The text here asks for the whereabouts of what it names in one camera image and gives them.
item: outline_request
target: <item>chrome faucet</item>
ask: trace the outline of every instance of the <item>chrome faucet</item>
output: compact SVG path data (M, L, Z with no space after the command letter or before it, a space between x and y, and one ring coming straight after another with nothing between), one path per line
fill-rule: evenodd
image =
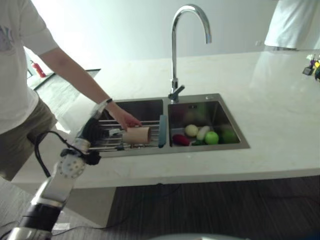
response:
M179 18L185 12L192 12L196 14L204 27L205 31L205 42L207 44L212 42L211 31L208 18L205 12L198 7L197 5L187 4L179 8L179 10L175 13L172 21L172 33L171 33L171 41L172 41L172 79L171 79L171 92L168 96L171 99L171 102L177 103L179 101L178 94L185 88L185 86L181 85L178 88L178 78L177 78L177 39L176 39L176 29Z

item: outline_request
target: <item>robotic hand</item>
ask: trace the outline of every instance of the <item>robotic hand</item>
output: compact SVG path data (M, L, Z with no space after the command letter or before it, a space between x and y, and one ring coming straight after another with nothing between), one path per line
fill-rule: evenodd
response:
M117 132L99 130L98 119L108 100L97 105L91 118L77 134L74 148L64 149L61 159L54 166L53 174L38 189L19 226L15 227L8 240L49 240L61 210L67 203L76 179L84 172L86 164L99 163L98 152L88 152L91 142L100 135Z

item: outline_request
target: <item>white radish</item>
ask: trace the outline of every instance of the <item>white radish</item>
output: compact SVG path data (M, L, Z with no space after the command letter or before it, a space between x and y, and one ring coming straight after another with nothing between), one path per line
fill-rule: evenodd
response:
M210 127L209 126L203 126L198 131L198 134L196 135L196 139L199 140L199 141L203 141L205 139L205 136L206 136L207 132L209 132L209 131L210 131Z

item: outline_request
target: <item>white marble countertop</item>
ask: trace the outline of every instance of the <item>white marble countertop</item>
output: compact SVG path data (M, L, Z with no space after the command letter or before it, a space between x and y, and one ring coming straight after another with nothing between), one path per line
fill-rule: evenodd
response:
M177 61L181 95L220 93L250 148L103 158L88 166L75 188L241 181L320 174L320 83L302 74L308 51L253 52ZM115 100L167 96L171 60L106 64L96 81ZM81 95L60 129L72 139L93 102ZM51 170L63 145L47 136L40 145ZM34 156L13 183L39 186L45 176Z

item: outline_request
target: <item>cup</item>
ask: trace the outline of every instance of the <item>cup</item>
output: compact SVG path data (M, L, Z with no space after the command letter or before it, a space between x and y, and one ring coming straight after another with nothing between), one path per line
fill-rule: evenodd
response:
M151 140L150 127L128 127L122 134L123 142L127 144L148 144Z

